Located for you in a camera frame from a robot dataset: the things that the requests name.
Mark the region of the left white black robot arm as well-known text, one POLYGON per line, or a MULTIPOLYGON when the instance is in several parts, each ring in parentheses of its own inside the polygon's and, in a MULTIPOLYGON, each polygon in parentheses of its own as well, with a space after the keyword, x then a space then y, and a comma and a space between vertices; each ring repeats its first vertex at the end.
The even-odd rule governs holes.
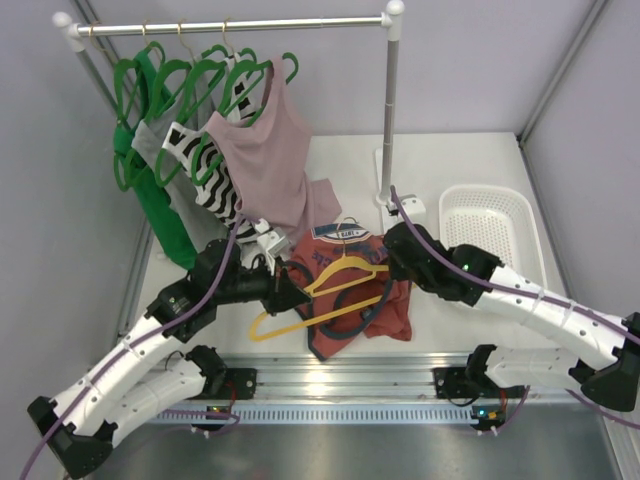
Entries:
POLYGON ((187 398, 214 397, 226 384, 216 350, 198 345, 171 369, 146 379, 162 359, 211 324, 221 305, 259 301, 270 314, 309 302, 285 263, 264 258, 243 266, 240 248, 214 240, 185 277, 163 288, 128 333, 91 370, 53 397, 39 396, 27 412, 72 479, 96 471, 140 425, 187 398))

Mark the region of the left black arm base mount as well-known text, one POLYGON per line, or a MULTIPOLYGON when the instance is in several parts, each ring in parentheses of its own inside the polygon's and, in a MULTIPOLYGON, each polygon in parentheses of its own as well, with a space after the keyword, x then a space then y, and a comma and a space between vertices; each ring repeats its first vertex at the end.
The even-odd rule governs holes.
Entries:
POLYGON ((253 368, 230 368, 205 381, 197 399, 202 400, 251 400, 257 387, 257 373, 253 368))

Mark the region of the white perforated plastic basket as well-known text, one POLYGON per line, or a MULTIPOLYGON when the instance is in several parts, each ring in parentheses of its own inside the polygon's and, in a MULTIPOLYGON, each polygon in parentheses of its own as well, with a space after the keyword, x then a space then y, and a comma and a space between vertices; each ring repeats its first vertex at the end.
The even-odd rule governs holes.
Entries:
POLYGON ((538 285, 546 269, 532 207, 519 192, 499 186, 460 184, 439 199, 440 241, 475 245, 538 285))

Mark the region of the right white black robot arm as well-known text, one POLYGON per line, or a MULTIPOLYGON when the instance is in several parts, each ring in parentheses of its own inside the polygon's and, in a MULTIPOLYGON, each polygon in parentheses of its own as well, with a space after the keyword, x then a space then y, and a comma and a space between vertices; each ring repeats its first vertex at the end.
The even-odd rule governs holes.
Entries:
POLYGON ((604 314, 555 294, 474 245, 445 248, 418 224, 401 222, 383 237, 393 278, 444 301, 495 314, 554 342, 522 350, 481 344, 465 377, 478 396, 544 386, 579 390, 598 406, 635 409, 639 391, 639 316, 604 314))

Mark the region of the grey top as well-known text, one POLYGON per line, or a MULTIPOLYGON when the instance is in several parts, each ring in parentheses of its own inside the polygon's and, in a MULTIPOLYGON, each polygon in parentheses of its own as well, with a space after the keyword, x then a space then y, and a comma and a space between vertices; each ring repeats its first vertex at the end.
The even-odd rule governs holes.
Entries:
POLYGON ((136 130, 133 148, 153 175, 151 184, 159 189, 165 210, 174 223, 156 236, 165 252, 169 242, 185 234, 194 252, 228 236, 228 228, 205 207, 196 202, 196 187, 188 176, 190 164, 183 164, 174 148, 165 148, 163 142, 173 132, 172 124, 189 130, 204 127, 214 112, 214 102, 209 92, 209 75, 195 76, 191 71, 200 59, 188 63, 171 60, 164 64, 152 83, 149 112, 136 130))

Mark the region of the black white striped top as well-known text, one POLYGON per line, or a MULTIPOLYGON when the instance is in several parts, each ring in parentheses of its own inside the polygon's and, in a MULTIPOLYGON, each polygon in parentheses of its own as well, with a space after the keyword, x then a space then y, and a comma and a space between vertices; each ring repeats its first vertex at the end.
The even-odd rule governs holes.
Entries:
MULTIPOLYGON (((256 61, 253 50, 245 48, 225 59, 225 75, 243 60, 256 61)), ((198 214, 208 211, 211 219, 231 230, 237 220, 235 208, 238 195, 234 189, 224 157, 206 127, 193 130, 172 122, 163 146, 180 163, 186 177, 195 188, 198 214)))

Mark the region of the red tank top blue trim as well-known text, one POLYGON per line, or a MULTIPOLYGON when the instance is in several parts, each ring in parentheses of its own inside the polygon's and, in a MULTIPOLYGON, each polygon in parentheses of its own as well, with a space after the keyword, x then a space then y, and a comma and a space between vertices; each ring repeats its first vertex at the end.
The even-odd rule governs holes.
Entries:
MULTIPOLYGON (((334 261, 354 256, 371 265, 384 265, 387 250, 380 236, 356 223, 329 224, 307 231, 296 245, 287 268, 301 287, 311 285, 334 261)), ((359 335, 389 337, 408 342, 413 330, 409 320, 412 285, 396 281, 387 271, 368 280, 362 269, 343 269, 321 286, 328 294, 296 309, 303 321, 331 317, 307 328, 307 345, 320 361, 326 361, 359 335)))

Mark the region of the yellow hanger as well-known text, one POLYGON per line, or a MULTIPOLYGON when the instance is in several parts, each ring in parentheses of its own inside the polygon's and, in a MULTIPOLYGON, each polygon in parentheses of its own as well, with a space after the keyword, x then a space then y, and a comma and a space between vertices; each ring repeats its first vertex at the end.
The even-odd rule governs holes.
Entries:
POLYGON ((261 333, 259 328, 267 318, 263 312, 249 329, 250 340, 262 342, 337 320, 362 321, 363 314, 370 315, 385 304, 385 289, 393 285, 386 258, 381 237, 354 220, 308 230, 286 263, 290 278, 311 296, 310 303, 299 306, 304 319, 261 333))

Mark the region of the silver clothes rack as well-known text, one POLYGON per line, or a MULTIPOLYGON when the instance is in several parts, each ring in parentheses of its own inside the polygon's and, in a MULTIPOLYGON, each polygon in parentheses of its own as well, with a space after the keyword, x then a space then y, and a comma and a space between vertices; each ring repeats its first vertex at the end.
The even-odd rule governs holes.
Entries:
POLYGON ((398 77, 397 69, 404 13, 405 4, 402 1, 389 1, 382 13, 369 17, 320 17, 248 21, 225 20, 222 22, 180 22, 108 26, 82 25, 74 22, 72 17, 67 13, 57 12, 52 17, 52 23, 60 31, 70 49, 81 61, 85 71, 93 80, 99 93, 111 109, 116 108, 115 99, 87 53, 87 48, 84 43, 86 39, 96 40, 100 37, 143 36, 145 34, 173 35, 179 33, 228 33, 235 31, 308 30, 342 27, 380 27, 385 29, 387 36, 385 110, 383 143, 382 147, 376 152, 379 184, 376 202, 380 206, 383 216, 388 217, 395 206, 395 202, 391 197, 391 172, 398 77))

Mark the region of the green top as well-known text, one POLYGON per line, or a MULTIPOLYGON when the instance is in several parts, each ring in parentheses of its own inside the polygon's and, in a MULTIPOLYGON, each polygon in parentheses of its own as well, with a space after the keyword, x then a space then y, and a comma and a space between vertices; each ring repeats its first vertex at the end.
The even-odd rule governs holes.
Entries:
POLYGON ((196 250, 178 213, 170 207, 168 193, 149 177, 136 188, 130 189, 135 192, 168 259, 185 270, 191 268, 195 262, 196 250))

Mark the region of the green hanger under striped top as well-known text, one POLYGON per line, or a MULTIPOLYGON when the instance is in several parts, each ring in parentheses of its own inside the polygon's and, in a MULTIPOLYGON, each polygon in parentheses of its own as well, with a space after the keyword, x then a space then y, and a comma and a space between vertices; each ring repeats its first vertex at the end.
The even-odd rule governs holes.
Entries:
MULTIPOLYGON (((206 50, 202 58, 195 62, 189 70, 182 87, 182 103, 173 122, 183 127, 197 112, 199 107, 211 99, 211 93, 224 78, 227 66, 225 59, 229 52, 222 45, 215 45, 206 50)), ((159 187, 166 187, 181 169, 181 163, 176 166, 168 164, 170 169, 164 168, 168 149, 161 146, 156 157, 154 175, 159 187)))

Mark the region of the pink tank top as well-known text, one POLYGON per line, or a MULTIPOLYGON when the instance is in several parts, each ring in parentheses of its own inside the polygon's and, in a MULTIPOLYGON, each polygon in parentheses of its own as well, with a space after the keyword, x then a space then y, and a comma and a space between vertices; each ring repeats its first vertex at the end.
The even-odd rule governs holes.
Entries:
POLYGON ((251 125, 216 112, 206 131, 224 158, 237 212, 266 220, 297 243, 307 230, 334 222, 342 208, 330 180, 306 174, 312 131, 291 99, 281 58, 268 67, 263 106, 251 125))

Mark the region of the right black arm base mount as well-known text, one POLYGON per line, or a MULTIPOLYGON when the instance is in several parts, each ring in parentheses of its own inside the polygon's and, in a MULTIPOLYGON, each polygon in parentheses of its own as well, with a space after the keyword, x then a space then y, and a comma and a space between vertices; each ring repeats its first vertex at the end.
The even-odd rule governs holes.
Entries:
POLYGON ((481 386, 465 375, 464 367, 439 367, 432 370, 436 397, 452 401, 497 398, 496 388, 481 386))

